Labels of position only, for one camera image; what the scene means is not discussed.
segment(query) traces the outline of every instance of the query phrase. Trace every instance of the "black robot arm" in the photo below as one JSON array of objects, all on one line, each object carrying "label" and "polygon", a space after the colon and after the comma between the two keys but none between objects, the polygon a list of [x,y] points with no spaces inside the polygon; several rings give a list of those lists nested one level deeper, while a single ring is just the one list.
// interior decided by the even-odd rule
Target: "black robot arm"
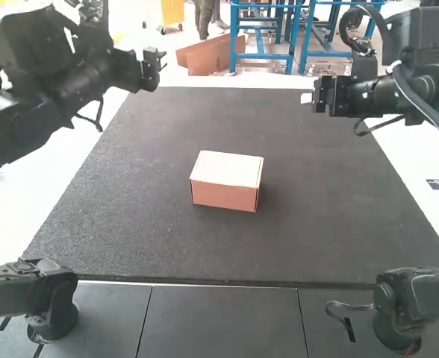
[{"label": "black robot arm", "polygon": [[411,355],[428,324],[439,320],[439,268],[401,268],[378,275],[373,329],[387,348]]},{"label": "black robot arm", "polygon": [[100,102],[99,113],[87,120],[101,131],[102,96],[110,87],[156,90],[165,53],[146,48],[138,60],[134,51],[113,47],[108,30],[92,19],[76,25],[36,1],[0,9],[0,71],[12,83],[0,88],[0,166],[40,148],[56,130],[73,128],[72,117],[91,101]]},{"label": "black robot arm", "polygon": [[74,272],[49,259],[6,263],[0,266],[0,317],[25,315],[33,342],[61,339],[77,323],[77,282]]},{"label": "black robot arm", "polygon": [[[346,32],[348,17],[357,12],[376,21],[383,40],[382,64],[389,66],[384,76],[377,75],[370,41]],[[384,114],[400,115],[385,124],[405,119],[405,125],[429,122],[439,130],[439,7],[419,7],[384,20],[373,6],[361,5],[344,14],[339,29],[352,49],[352,73],[316,80],[313,112],[329,108],[330,116],[359,118],[354,128],[359,136],[376,129],[359,132],[364,119]]]}]

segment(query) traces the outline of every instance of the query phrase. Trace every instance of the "person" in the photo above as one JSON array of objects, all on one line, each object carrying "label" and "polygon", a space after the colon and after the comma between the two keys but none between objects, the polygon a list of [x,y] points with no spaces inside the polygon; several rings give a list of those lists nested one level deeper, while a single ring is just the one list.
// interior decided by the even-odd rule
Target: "person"
[{"label": "person", "polygon": [[213,16],[211,17],[211,23],[216,24],[216,26],[221,30],[228,30],[230,26],[225,24],[225,22],[221,20],[220,7],[221,7],[221,0],[215,0]]},{"label": "person", "polygon": [[208,33],[208,25],[213,16],[215,1],[216,0],[195,0],[195,23],[201,41],[206,40],[208,36],[210,36]]}]

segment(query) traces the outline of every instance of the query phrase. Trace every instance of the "black mat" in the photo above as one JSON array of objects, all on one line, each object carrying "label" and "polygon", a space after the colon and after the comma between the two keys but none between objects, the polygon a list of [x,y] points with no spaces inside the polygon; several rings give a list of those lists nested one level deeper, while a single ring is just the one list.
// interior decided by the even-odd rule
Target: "black mat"
[{"label": "black mat", "polygon": [[[349,340],[349,335],[341,323],[326,315],[324,308],[328,301],[370,304],[373,302],[372,291],[300,289],[299,297],[309,358],[403,357],[389,351],[376,338],[372,329],[374,311],[360,313],[335,311],[339,315],[349,317],[355,335],[355,343]],[[439,322],[427,327],[422,335],[422,347],[413,357],[439,357]]]},{"label": "black mat", "polygon": [[137,358],[307,358],[296,289],[155,286]]},{"label": "black mat", "polygon": [[[134,358],[151,292],[150,286],[79,284],[77,325],[65,338],[43,346],[37,357]],[[13,318],[0,332],[0,358],[32,358],[37,349],[23,317]]]},{"label": "black mat", "polygon": [[[131,95],[27,252],[138,280],[370,283],[439,266],[439,238],[374,139],[300,94]],[[264,157],[257,213],[191,204],[202,149]]]}]

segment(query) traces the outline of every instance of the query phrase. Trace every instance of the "floor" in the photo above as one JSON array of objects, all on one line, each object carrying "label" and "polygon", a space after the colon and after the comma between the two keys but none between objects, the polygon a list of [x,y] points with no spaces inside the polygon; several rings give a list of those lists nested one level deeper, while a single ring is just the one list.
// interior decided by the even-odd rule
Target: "floor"
[{"label": "floor", "polygon": [[[111,11],[112,33],[121,39],[120,47],[140,50],[145,45],[154,45],[169,52],[169,65],[162,72],[161,86],[312,88],[313,78],[285,76],[271,71],[244,69],[234,77],[189,77],[186,69],[176,65],[174,50],[197,41],[196,29],[191,26],[192,6],[185,4],[187,19],[183,32],[171,28],[166,36],[161,36],[155,29],[141,28],[138,11],[132,10],[141,6],[141,1],[125,0],[125,3],[126,6]],[[391,2],[384,6],[383,13],[396,13],[410,6],[414,3]],[[229,18],[225,4],[222,17],[224,20]],[[102,117],[104,127],[126,96],[126,92],[118,89],[108,91]],[[95,111],[96,106],[89,104],[81,112],[90,115]],[[368,124],[378,121],[368,120]],[[74,124],[75,131],[58,131],[40,150],[0,169],[0,264],[16,260],[25,250],[98,141],[100,135],[91,125],[78,120],[74,120]],[[426,179],[439,179],[439,133],[428,125],[405,128],[396,124],[374,132],[374,136],[439,235],[439,191],[431,190],[426,183]]]}]

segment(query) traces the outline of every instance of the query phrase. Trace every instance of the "shoe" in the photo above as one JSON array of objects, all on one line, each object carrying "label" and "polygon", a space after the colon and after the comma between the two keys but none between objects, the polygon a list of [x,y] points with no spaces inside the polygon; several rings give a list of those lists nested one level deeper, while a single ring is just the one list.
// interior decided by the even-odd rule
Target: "shoe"
[{"label": "shoe", "polygon": [[219,27],[221,30],[228,30],[231,26],[224,23],[222,20],[217,21],[217,27]]}]

